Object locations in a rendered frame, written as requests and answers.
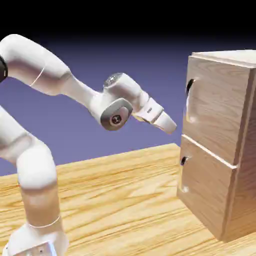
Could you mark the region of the large light wood door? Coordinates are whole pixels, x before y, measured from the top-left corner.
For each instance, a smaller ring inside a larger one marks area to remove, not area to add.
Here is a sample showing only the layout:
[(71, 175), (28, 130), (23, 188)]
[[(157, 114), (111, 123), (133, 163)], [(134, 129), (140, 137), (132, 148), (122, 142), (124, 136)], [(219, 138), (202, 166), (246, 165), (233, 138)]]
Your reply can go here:
[(186, 84), (190, 90), (189, 114), (182, 133), (231, 165), (239, 161), (246, 112), (256, 64), (192, 54)]

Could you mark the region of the light wood cabinet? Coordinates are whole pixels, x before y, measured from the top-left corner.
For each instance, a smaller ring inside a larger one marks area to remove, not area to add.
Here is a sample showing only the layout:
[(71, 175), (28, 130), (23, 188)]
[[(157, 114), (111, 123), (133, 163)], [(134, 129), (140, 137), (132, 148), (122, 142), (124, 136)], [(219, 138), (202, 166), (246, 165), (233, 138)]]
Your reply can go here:
[[(256, 65), (256, 50), (252, 49), (194, 52), (191, 55), (193, 54)], [(238, 163), (233, 166), (237, 166), (237, 170), (229, 196), (226, 224), (222, 239), (218, 239), (223, 242), (256, 232), (256, 72), (245, 114)]]

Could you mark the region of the small light wood door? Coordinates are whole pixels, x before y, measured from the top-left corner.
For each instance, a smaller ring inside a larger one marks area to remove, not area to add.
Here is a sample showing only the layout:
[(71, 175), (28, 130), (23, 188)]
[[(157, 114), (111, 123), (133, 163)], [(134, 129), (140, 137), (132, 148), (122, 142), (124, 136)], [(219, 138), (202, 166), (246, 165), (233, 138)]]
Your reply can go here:
[(177, 188), (177, 195), (220, 240), (226, 226), (230, 192), (238, 167), (214, 156), (185, 134), (181, 136), (180, 160), (183, 156), (190, 157), (182, 172), (182, 184), (188, 187), (188, 192)]

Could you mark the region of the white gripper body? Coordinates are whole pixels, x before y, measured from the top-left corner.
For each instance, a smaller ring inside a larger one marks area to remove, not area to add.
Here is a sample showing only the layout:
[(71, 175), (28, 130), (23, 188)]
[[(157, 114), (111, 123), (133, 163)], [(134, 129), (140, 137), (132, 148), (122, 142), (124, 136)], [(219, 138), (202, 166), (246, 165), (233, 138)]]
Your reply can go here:
[(153, 123), (153, 126), (164, 131), (166, 134), (172, 134), (177, 128), (177, 124), (165, 111), (159, 115), (159, 117)]

